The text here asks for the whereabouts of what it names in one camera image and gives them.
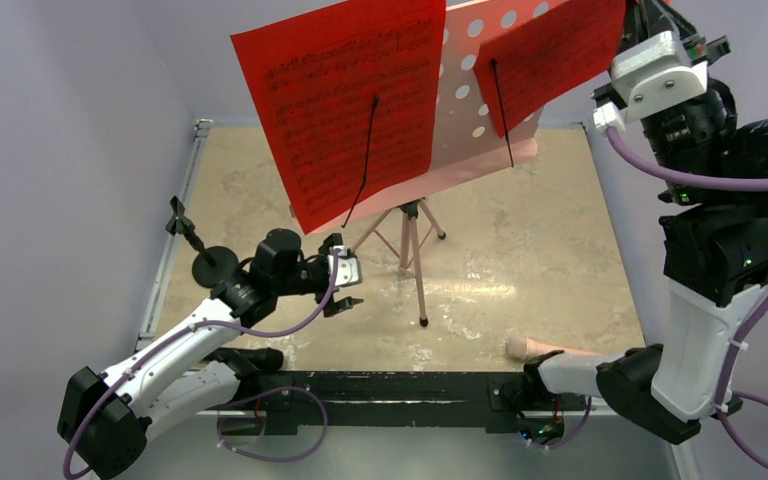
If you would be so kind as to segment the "black microphone stand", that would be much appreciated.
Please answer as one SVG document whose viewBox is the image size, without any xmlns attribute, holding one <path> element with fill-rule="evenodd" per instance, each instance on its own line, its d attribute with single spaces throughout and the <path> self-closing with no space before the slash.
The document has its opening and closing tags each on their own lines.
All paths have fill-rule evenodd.
<svg viewBox="0 0 768 480">
<path fill-rule="evenodd" d="M 165 229 L 172 236 L 182 236 L 196 252 L 191 266 L 191 275 L 195 282 L 210 289 L 229 278 L 238 266 L 237 255 L 224 246 L 207 247 L 196 233 L 193 221 L 185 215 L 184 203 L 177 196 L 173 196 L 169 204 L 172 215 Z"/>
</svg>

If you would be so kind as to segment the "red sheet music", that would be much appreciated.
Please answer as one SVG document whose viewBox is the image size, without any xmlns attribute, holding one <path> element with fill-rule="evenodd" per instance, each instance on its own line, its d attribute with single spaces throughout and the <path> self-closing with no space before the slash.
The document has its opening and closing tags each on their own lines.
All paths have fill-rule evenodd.
<svg viewBox="0 0 768 480">
<path fill-rule="evenodd" d="M 502 138 L 545 104 L 607 70 L 626 3 L 575 0 L 511 27 L 479 48 L 473 72 Z"/>
<path fill-rule="evenodd" d="M 445 15 L 342 1 L 231 36 L 304 232 L 430 169 Z"/>
</svg>

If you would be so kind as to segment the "pink microphone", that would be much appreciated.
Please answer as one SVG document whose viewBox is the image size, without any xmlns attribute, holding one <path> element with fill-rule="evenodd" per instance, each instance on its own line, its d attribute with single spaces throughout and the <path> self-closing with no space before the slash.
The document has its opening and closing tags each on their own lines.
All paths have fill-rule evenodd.
<svg viewBox="0 0 768 480">
<path fill-rule="evenodd" d="M 506 340 L 505 351 L 508 356 L 523 361 L 535 359 L 554 351 L 562 351 L 563 353 L 576 356 L 602 356 L 602 353 L 599 352 L 547 344 L 522 335 L 510 336 Z"/>
</svg>

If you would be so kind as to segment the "pink music stand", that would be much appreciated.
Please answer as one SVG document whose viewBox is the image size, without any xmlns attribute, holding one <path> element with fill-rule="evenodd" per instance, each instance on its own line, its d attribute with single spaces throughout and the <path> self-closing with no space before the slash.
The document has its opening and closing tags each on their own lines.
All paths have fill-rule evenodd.
<svg viewBox="0 0 768 480">
<path fill-rule="evenodd" d="M 378 227 L 390 214 L 400 214 L 401 243 L 389 249 L 400 270 L 414 275 L 421 327 L 429 323 L 421 248 L 430 234 L 440 240 L 446 237 L 428 205 L 428 196 L 523 164 L 535 159 L 538 152 L 534 138 L 538 112 L 512 127 L 510 146 L 494 132 L 473 74 L 479 47 L 557 5 L 555 1 L 469 1 L 447 8 L 430 169 L 361 201 L 349 214 L 353 220 L 374 219 L 352 244 L 353 252 L 358 252 L 370 235 L 381 234 Z"/>
</svg>

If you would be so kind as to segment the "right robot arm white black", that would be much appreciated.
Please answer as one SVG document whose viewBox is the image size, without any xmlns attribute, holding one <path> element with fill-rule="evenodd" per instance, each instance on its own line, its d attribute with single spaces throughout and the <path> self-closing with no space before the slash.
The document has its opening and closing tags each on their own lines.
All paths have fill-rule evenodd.
<svg viewBox="0 0 768 480">
<path fill-rule="evenodd" d="M 710 66 L 729 41 L 707 41 L 665 1 L 627 1 L 595 126 L 630 164 L 666 183 L 663 272 L 670 333 L 615 356 L 552 348 L 528 359 L 521 392 L 536 407 L 562 394 L 604 400 L 678 445 L 705 417 L 726 422 L 738 353 L 768 310 L 768 118 L 737 122 L 734 95 Z"/>
</svg>

